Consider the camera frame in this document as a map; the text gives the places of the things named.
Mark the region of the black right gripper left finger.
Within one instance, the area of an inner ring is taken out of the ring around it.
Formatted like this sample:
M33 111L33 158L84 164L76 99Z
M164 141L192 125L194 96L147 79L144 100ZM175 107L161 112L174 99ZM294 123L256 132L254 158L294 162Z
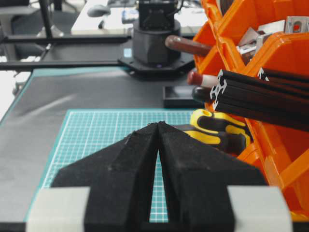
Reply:
M76 161L51 186L90 187L84 217L87 232L137 232L150 216L158 124Z

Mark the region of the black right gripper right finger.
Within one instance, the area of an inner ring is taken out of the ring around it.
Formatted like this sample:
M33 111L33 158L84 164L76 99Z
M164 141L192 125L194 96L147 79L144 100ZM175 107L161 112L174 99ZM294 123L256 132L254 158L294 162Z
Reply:
M158 123L169 218L189 232L232 232L230 185L265 186L261 172L186 133Z

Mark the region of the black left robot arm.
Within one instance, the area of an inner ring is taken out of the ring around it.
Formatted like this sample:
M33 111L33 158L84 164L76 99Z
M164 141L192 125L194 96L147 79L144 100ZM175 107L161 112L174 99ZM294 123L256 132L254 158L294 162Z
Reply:
M140 1L139 19L133 24L136 61L157 68L180 58L179 51L165 45L168 36L181 33L176 12L171 3ZM72 190L71 210L82 210L79 229L132 232L149 220L158 144L158 126L152 123L58 171L51 188Z

